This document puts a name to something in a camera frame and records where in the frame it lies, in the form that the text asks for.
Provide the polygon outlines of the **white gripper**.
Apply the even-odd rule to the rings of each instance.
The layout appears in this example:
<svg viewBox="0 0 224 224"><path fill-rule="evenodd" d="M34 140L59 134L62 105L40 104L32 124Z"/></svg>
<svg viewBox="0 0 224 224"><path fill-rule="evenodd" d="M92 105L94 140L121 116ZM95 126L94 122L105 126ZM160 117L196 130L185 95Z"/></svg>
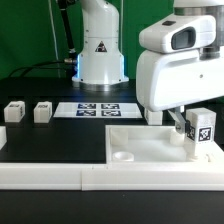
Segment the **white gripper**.
<svg viewBox="0 0 224 224"><path fill-rule="evenodd" d="M150 111L169 110L175 130L185 133L185 119L172 109L224 96L224 52L201 60L198 50L159 54L145 50L136 70L138 102Z"/></svg>

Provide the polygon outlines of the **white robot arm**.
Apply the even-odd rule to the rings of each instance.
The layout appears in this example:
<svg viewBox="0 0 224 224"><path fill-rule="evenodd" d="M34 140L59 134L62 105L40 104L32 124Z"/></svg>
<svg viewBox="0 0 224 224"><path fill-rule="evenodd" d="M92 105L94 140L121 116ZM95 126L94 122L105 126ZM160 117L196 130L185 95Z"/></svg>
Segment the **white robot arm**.
<svg viewBox="0 0 224 224"><path fill-rule="evenodd" d="M84 46L69 43L73 84L108 91L128 81L119 51L119 13L106 0L57 0L66 35L66 9L82 7ZM224 96L224 0L174 0L173 13L143 29L136 68L136 97L152 112L172 109L178 131L187 131L179 108Z"/></svg>

